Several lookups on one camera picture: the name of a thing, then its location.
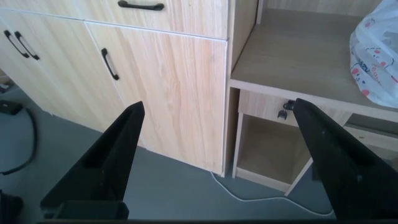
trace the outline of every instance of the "plastic bag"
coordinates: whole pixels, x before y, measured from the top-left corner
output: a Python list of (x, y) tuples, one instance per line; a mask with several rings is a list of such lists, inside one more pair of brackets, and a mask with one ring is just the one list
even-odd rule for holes
[(398, 0), (383, 0), (349, 40), (351, 74), (362, 94), (398, 108)]

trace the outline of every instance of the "cabinet handle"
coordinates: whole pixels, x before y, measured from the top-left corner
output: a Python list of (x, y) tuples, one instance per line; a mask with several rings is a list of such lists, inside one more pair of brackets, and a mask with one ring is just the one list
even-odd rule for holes
[(36, 60), (40, 59), (39, 56), (37, 56), (36, 54), (33, 55), (33, 54), (27, 49), (27, 47), (24, 45), (24, 43), (22, 43), (21, 38), (24, 38), (24, 37), (21, 35), (20, 32), (17, 31), (17, 32), (15, 32), (14, 34), (15, 34), (15, 36), (17, 37), (18, 41), (21, 43), (21, 45), (25, 48), (25, 50), (30, 54), (30, 56), (32, 56), (32, 58), (34, 58), (34, 59), (36, 59)]
[(106, 66), (107, 66), (109, 72), (110, 72), (111, 75), (112, 75), (112, 78), (115, 79), (115, 80), (119, 80), (119, 75), (114, 74), (114, 73), (112, 72), (111, 67), (109, 66), (108, 60), (106, 59), (106, 56), (108, 55), (108, 51), (107, 51), (106, 49), (102, 49), (102, 50), (101, 50), (101, 53), (102, 53), (102, 58), (104, 59), (105, 64), (106, 64)]
[(146, 9), (146, 10), (153, 10), (153, 11), (161, 11), (164, 8), (164, 5), (162, 3), (156, 4), (154, 6), (139, 6), (139, 5), (129, 4), (124, 0), (118, 1), (118, 5), (120, 7), (126, 7), (126, 8), (130, 8), (130, 9)]
[(22, 53), (17, 46), (15, 46), (15, 44), (13, 43), (13, 41), (10, 39), (11, 33), (8, 30), (4, 31), (4, 35), (6, 35), (7, 39), (10, 41), (10, 43), (15, 47), (15, 49), (17, 49), (17, 51), (24, 56), (25, 58), (29, 58), (29, 55), (27, 53)]

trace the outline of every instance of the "white cable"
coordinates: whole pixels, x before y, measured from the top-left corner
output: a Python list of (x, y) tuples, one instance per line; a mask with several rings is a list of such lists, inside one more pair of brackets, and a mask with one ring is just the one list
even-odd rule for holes
[(14, 93), (15, 91), (20, 90), (20, 89), (21, 89), (21, 88), (17, 87), (16, 89), (13, 89), (13, 90), (7, 91), (7, 92), (5, 92), (5, 93), (3, 93), (3, 94), (0, 94), (0, 96), (8, 95), (8, 94), (10, 94), (10, 93)]
[(281, 200), (286, 200), (286, 201), (296, 205), (297, 207), (301, 208), (302, 210), (305, 210), (305, 211), (307, 211), (307, 212), (309, 212), (311, 214), (318, 215), (318, 216), (321, 216), (321, 217), (327, 217), (327, 216), (333, 214), (333, 212), (334, 212), (333, 209), (327, 214), (314, 212), (314, 211), (311, 211), (311, 210), (305, 208), (304, 206), (298, 204), (297, 202), (294, 202), (291, 199), (286, 198), (286, 197), (268, 197), (268, 198), (257, 198), (257, 199), (241, 199), (238, 196), (236, 196), (235, 194), (233, 194), (232, 192), (230, 192), (219, 180), (217, 180), (217, 178), (214, 176), (214, 173), (210, 172), (210, 174), (213, 177), (213, 179), (217, 182), (217, 184), (220, 185), (230, 196), (232, 196), (233, 198), (235, 198), (236, 200), (239, 200), (241, 202), (260, 202), (260, 201), (266, 201), (266, 200), (281, 199)]

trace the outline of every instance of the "floor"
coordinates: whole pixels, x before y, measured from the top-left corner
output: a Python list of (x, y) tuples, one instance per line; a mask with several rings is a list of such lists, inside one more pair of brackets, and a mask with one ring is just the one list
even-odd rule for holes
[[(41, 198), (71, 168), (101, 135), (97, 131), (51, 116), (38, 108), (22, 91), (0, 99), (23, 103), (33, 111), (39, 129), (38, 154), (33, 163), (18, 173), (0, 175), (0, 189), (21, 196), (25, 207), (20, 223), (42, 219)], [(331, 205), (325, 189), (311, 178), (309, 169), (289, 198), (318, 213), (328, 213)], [(268, 187), (244, 179), (217, 177), (241, 198), (283, 196)], [(124, 202), (131, 219), (150, 220), (248, 220), (335, 218), (319, 217), (285, 200), (240, 202), (222, 189), (207, 171), (137, 149)]]

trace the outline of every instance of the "wooden cabinet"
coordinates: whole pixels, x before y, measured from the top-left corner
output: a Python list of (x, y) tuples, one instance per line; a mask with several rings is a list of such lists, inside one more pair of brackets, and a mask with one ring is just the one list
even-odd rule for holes
[(226, 41), (87, 26), (109, 52), (125, 105), (144, 102), (145, 148), (220, 173)]
[(126, 4), (155, 6), (160, 11), (121, 7), (118, 0), (79, 0), (76, 3), (86, 20), (125, 26), (194, 34), (227, 39), (227, 0), (127, 0)]
[(29, 58), (3, 38), (14, 56), (0, 65), (45, 111), (98, 131), (143, 101), (140, 146), (224, 175), (234, 138), (227, 77), (254, 24), (251, 1), (126, 1), (164, 5), (153, 11), (118, 0), (3, 0), (0, 18)]
[(38, 55), (75, 111), (71, 121), (104, 131), (121, 114), (125, 106), (84, 22), (16, 11), (1, 17)]
[[(27, 54), (9, 27), (0, 22), (0, 29), (2, 30), (0, 35), (1, 69), (44, 111), (65, 119), (72, 119), (75, 113), (70, 110), (68, 103), (59, 94), (56, 85), (47, 76), (42, 66)], [(12, 43), (4, 31), (10, 32), (9, 37)]]

